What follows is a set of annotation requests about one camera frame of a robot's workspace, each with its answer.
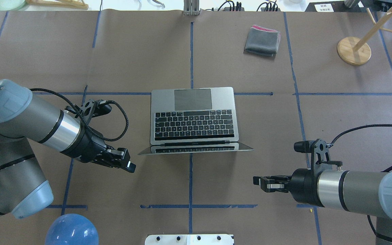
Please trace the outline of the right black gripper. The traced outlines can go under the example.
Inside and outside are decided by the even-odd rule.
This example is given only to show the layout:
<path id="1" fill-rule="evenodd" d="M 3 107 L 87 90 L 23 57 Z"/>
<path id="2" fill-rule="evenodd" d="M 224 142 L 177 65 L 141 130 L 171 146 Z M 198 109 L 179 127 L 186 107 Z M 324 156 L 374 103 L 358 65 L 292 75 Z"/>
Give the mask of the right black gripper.
<path id="1" fill-rule="evenodd" d="M 275 191 L 291 193 L 294 200 L 296 200 L 296 202 L 298 203 L 309 204 L 319 207 L 321 205 L 321 202 L 317 197 L 317 181 L 315 180 L 314 173 L 311 169 L 296 169 L 291 176 L 253 176 L 252 182 L 254 185 L 258 185 L 261 190 L 266 193 L 271 193 Z"/>

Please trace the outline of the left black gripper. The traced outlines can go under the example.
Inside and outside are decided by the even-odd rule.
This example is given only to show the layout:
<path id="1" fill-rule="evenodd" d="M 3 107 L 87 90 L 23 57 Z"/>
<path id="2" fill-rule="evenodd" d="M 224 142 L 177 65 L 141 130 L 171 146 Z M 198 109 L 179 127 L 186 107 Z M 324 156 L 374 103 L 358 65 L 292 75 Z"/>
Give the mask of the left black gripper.
<path id="1" fill-rule="evenodd" d="M 126 148 L 118 148 L 118 158 L 112 156 L 107 149 L 114 149 L 105 142 L 94 136 L 91 132 L 81 127 L 81 132 L 72 145 L 61 151 L 62 154 L 74 158 L 82 163 L 96 163 L 107 167 L 116 167 L 129 173 L 134 173 L 136 165 L 131 162 L 129 151 Z"/>

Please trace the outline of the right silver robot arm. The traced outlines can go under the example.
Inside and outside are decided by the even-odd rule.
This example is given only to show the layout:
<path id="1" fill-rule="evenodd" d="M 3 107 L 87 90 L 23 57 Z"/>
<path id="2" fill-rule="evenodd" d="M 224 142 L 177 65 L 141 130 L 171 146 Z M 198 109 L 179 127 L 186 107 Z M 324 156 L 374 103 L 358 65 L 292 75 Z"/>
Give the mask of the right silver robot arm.
<path id="1" fill-rule="evenodd" d="M 299 168 L 291 176 L 255 176 L 252 182 L 267 193 L 291 193 L 299 203 L 375 216 L 375 243 L 392 245 L 392 172 Z"/>

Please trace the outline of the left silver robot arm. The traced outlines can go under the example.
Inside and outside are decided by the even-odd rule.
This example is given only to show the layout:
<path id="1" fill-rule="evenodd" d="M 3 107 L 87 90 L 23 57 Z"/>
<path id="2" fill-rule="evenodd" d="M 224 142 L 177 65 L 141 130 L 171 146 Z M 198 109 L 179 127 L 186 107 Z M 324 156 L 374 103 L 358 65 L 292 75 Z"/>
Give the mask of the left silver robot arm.
<path id="1" fill-rule="evenodd" d="M 41 88 L 28 89 L 8 79 L 0 80 L 0 217 L 11 213 L 22 219 L 46 208 L 53 193 L 29 140 L 48 146 L 82 163 L 96 163 L 120 168 L 130 173 L 136 166 L 126 148 L 115 149 L 106 144 L 120 139 L 105 138 L 92 129 L 92 118 L 104 116 L 115 104 L 112 100 L 88 100 L 78 107 L 54 91 L 68 103 L 65 110 L 34 95 Z"/>

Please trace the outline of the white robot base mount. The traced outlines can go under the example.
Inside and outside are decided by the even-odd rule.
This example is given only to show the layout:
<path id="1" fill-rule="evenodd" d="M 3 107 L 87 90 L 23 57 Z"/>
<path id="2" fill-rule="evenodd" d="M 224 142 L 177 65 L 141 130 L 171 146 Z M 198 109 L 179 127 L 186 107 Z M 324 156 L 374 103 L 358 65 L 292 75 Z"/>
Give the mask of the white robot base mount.
<path id="1" fill-rule="evenodd" d="M 231 234 L 153 234 L 145 245 L 234 245 Z"/>

